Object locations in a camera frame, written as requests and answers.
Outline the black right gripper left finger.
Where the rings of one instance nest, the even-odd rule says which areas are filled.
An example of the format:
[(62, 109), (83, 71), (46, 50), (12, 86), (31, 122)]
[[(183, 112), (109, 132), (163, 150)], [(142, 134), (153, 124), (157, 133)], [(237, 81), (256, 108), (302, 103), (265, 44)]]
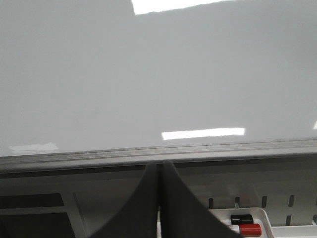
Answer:
[(123, 207), (92, 238), (155, 238), (158, 216), (158, 169), (145, 167), (138, 186)]

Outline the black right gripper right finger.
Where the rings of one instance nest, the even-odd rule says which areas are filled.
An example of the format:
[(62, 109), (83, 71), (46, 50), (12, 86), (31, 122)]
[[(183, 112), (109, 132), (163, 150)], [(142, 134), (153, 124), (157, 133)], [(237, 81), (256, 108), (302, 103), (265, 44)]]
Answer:
[(198, 200), (172, 162), (159, 174), (160, 222), (163, 238), (240, 238)]

